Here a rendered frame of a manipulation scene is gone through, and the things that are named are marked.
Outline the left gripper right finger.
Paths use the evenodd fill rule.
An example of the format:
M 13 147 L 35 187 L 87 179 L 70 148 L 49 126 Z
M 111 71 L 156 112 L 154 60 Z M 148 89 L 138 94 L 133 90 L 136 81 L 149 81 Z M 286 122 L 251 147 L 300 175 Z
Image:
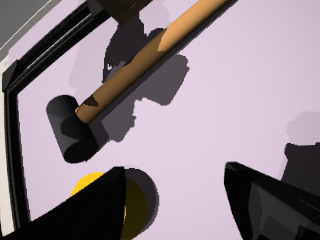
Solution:
M 320 197 L 238 162 L 224 187 L 243 240 L 320 240 Z

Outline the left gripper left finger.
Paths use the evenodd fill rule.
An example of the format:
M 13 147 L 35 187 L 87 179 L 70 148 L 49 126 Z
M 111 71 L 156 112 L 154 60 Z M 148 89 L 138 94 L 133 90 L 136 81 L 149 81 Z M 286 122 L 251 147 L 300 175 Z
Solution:
M 115 166 L 0 240 L 120 240 L 125 201 L 125 168 Z

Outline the black rubber mallet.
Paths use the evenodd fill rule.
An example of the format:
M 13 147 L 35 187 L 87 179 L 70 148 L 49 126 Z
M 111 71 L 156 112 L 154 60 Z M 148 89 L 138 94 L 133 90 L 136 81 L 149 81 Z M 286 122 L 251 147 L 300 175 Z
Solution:
M 98 150 L 89 127 L 109 105 L 154 65 L 232 0 L 199 0 L 145 45 L 80 106 L 71 95 L 54 97 L 46 113 L 67 163 L 81 163 Z

